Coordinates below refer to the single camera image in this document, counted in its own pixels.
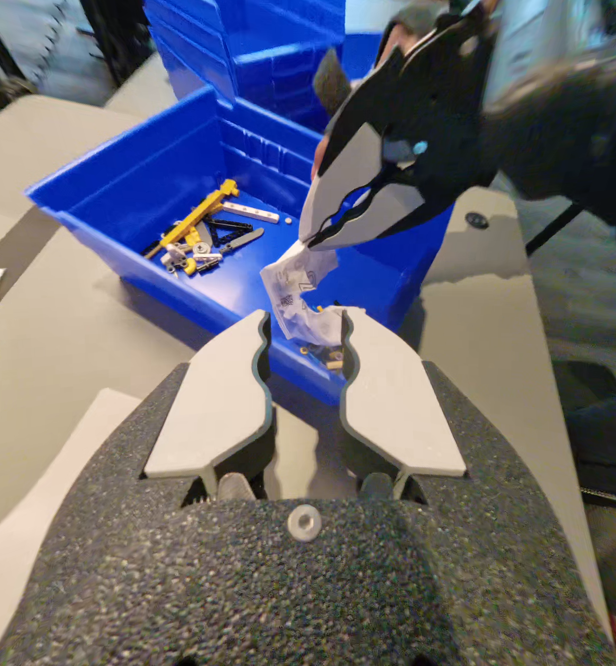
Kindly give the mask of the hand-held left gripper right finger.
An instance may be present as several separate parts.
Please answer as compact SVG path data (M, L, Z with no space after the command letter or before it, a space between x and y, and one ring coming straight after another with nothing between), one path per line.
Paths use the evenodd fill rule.
M396 473L462 478L467 466L418 353L360 308L342 313L343 429Z

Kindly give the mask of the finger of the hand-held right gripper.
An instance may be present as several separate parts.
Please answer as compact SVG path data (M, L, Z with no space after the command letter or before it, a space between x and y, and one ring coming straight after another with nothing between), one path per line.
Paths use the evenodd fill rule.
M370 190L336 223L312 237L311 250L335 250L375 240L424 203L420 191L410 185L385 185L375 193Z
M378 175L381 145L379 134L365 122L323 174L313 178L298 228L304 245L358 245L375 238L375 228L367 220L354 219L341 227L323 224L339 211L349 194L368 187Z

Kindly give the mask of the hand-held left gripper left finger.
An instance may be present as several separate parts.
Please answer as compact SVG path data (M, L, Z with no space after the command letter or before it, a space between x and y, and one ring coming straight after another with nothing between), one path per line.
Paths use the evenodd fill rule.
M262 475L274 455L270 313L256 310L191 359L144 466L147 478Z

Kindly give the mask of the small white paper bag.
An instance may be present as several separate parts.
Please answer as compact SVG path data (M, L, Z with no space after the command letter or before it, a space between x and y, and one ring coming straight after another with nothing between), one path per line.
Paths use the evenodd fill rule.
M262 269L272 311L288 340L327 347L340 344L344 307L331 305L317 311L303 298L337 268L335 250L313 251L297 240L278 261Z

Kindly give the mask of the blue plastic bin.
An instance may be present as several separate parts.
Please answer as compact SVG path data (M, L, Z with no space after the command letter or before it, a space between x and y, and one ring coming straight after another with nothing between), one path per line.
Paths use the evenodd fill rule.
M251 312L271 312L260 271L297 237L320 135L210 86L72 162L26 192L123 280L213 334ZM141 252L221 181L240 199L279 213L261 239L204 276L171 277ZM338 268L309 304L359 306L395 332L419 296L453 212L391 237L338 251ZM271 314L270 370L325 404L343 380L287 340Z

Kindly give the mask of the person's right forearm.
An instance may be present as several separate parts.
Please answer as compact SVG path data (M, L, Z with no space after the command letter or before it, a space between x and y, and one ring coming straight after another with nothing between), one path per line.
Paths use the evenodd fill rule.
M562 196L616 228L616 35L531 69L481 116L486 157L521 196Z

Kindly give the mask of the cluster of small lego pieces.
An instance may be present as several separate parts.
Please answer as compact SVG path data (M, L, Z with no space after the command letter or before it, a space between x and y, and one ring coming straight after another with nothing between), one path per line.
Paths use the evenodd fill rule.
M342 315L344 306L335 304L323 308L304 306L303 332L299 342L302 355L322 364L327 370L339 372L344 362L342 346Z

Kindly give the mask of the pile of loose lego pieces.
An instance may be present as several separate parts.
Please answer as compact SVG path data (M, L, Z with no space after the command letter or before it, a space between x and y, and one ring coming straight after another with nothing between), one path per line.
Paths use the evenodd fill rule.
M240 195L237 181L225 179L184 219L170 223L142 257L158 258L175 279L191 278L217 269L224 257L262 238L265 226L292 223L265 204L237 202Z

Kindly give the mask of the lego instruction booklet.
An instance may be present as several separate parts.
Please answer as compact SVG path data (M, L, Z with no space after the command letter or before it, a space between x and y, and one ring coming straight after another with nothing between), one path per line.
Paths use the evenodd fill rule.
M101 390L47 470L0 522L0 595L15 597L19 589L24 590L46 533L73 483L140 402L110 388Z

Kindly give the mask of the person's right hand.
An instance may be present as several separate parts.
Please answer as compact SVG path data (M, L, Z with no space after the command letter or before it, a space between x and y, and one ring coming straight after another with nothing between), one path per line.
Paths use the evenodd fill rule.
M394 50L406 54L418 42L417 34L413 33L401 22L391 22L390 27L382 39L377 59L369 74L378 70L390 57ZM331 49L322 59L318 71L314 76L313 88L320 103L330 115L330 122L314 152L311 179L317 176L332 133L332 124L339 108L345 103L357 84L347 78L338 59L336 51Z

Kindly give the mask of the stacked blue plastic bins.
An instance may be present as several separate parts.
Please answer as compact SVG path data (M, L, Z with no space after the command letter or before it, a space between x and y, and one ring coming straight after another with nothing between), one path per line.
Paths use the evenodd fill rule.
M350 79L372 66L379 32L346 33L345 1L145 1L149 31L178 100L211 85L321 133L329 115L312 79L334 48Z

